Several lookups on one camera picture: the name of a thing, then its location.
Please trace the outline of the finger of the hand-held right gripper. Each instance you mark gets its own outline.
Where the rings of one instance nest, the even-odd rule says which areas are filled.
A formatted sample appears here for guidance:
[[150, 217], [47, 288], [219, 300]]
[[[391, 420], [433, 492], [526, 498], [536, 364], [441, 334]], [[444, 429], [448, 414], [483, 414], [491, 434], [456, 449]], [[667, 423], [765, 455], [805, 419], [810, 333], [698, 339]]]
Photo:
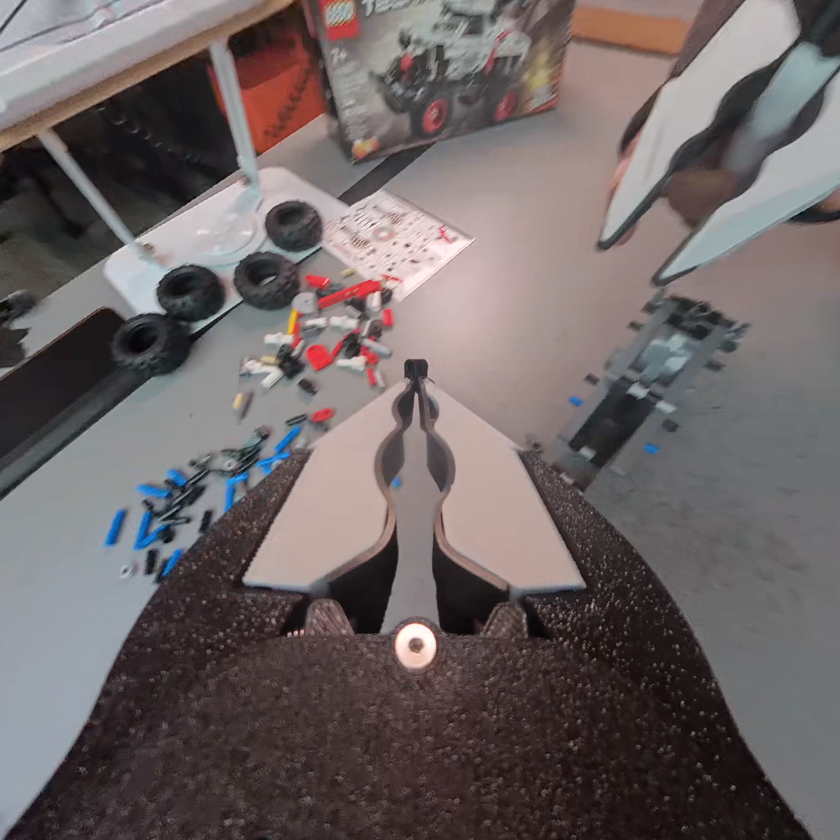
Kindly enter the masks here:
[[723, 168], [736, 192], [657, 270], [665, 286], [725, 256], [838, 188], [838, 57], [786, 56], [724, 99], [734, 124]]
[[736, 85], [781, 58], [801, 31], [793, 2], [743, 2], [660, 88], [605, 212], [599, 249], [613, 247], [658, 199], [679, 156], [711, 129]]

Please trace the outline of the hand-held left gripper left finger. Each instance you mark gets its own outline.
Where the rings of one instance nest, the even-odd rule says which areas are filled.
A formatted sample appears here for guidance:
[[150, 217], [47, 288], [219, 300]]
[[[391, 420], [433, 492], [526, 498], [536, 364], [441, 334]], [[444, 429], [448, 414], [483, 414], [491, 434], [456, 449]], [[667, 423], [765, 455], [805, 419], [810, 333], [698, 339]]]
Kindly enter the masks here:
[[382, 630], [398, 557], [391, 484], [414, 396], [410, 382], [398, 383], [312, 447], [243, 585], [332, 599], [357, 633]]

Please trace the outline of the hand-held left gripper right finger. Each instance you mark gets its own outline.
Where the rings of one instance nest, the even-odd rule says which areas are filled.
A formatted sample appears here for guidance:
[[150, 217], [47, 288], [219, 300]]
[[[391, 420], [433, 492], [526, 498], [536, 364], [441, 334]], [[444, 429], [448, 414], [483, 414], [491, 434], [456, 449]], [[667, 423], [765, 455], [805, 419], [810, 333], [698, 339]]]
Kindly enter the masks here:
[[440, 493], [432, 565], [442, 630], [476, 634], [500, 604], [583, 592], [522, 448], [436, 384], [417, 385], [417, 408]]

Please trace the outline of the pile of blue black pins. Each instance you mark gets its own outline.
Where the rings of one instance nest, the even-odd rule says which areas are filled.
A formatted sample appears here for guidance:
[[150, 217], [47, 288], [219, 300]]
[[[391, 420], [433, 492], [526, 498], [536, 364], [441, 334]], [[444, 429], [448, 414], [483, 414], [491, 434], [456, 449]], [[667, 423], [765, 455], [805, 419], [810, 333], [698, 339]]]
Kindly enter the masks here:
[[130, 526], [129, 507], [116, 510], [103, 547], [118, 548], [129, 539], [130, 556], [117, 572], [119, 581], [144, 578], [161, 583], [173, 575], [188, 549], [209, 535], [222, 516], [286, 466], [305, 445], [305, 415], [294, 416], [272, 444], [271, 430], [258, 427], [237, 447], [220, 448], [169, 469], [162, 481], [136, 486], [139, 520]]

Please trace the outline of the grey black toy chassis model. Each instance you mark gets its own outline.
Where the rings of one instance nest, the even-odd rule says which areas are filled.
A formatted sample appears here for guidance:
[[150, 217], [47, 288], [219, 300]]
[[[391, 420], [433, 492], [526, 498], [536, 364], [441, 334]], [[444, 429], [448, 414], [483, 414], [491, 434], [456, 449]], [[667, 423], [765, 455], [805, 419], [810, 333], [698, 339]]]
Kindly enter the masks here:
[[614, 350], [588, 392], [570, 395], [572, 415], [546, 451], [561, 478], [585, 492], [601, 475], [624, 476], [679, 427], [677, 413], [703, 371], [718, 372], [750, 330], [707, 301], [656, 293], [629, 343]]

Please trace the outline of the pile of red white pieces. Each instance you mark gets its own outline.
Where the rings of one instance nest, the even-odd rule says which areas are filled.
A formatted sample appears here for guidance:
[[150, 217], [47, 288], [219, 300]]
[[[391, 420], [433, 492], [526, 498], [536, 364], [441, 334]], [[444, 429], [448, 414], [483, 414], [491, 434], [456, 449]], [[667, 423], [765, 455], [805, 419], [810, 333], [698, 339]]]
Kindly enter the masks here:
[[330, 368], [362, 374], [371, 389], [385, 388], [379, 367], [392, 351], [383, 336], [394, 327], [394, 306], [407, 290], [403, 278], [384, 274], [349, 286], [306, 275], [306, 290], [291, 304], [286, 329], [264, 337], [267, 353], [245, 358], [239, 379], [268, 391], [291, 382], [306, 397], [319, 393], [313, 378]]

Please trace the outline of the toy truck set box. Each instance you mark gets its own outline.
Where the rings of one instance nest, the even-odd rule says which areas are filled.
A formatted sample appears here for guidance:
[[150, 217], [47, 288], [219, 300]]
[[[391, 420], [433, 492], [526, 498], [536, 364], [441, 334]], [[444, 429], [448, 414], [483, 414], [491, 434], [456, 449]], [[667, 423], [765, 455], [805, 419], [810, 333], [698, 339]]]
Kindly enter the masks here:
[[301, 2], [353, 163], [554, 109], [574, 1]]

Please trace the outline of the black toy tire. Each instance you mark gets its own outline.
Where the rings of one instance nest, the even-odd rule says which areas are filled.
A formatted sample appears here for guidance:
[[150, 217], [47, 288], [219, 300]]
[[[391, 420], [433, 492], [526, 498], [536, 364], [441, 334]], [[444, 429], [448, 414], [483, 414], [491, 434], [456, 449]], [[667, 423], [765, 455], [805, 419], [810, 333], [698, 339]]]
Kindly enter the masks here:
[[322, 240], [322, 218], [309, 203], [291, 200], [274, 205], [266, 214], [266, 235], [282, 250], [293, 253], [316, 248]]
[[258, 251], [234, 270], [234, 287], [253, 308], [277, 311], [289, 307], [300, 290], [298, 265], [283, 255]]
[[111, 342], [114, 362], [139, 375], [156, 377], [179, 369], [192, 349], [190, 333], [178, 321], [157, 312], [130, 318]]
[[210, 319], [224, 304], [225, 290], [219, 276], [204, 266], [182, 265], [169, 270], [156, 288], [165, 312], [184, 322]]

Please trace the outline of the white sticker sheet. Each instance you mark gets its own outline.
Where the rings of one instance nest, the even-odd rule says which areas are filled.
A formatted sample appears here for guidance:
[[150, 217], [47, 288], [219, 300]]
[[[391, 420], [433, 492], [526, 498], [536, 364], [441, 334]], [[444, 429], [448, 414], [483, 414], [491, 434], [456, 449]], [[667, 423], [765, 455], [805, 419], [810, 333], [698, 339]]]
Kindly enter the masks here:
[[322, 247], [362, 280], [403, 301], [470, 247], [474, 237], [381, 189], [326, 222]]

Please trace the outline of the white wooden book stand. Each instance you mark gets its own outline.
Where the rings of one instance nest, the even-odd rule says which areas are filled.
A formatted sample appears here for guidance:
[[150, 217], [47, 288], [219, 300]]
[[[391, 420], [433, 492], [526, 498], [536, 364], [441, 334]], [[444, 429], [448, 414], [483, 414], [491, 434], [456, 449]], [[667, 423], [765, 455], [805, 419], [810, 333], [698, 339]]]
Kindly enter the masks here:
[[[259, 171], [228, 41], [302, 2], [2, 2], [2, 152], [36, 138], [121, 243], [105, 275], [133, 312], [161, 311], [154, 287], [185, 263], [222, 271], [224, 299], [200, 325], [239, 303], [232, 267], [267, 241], [275, 168]], [[101, 194], [55, 126], [207, 51], [233, 136], [238, 182], [185, 218], [138, 236]]]

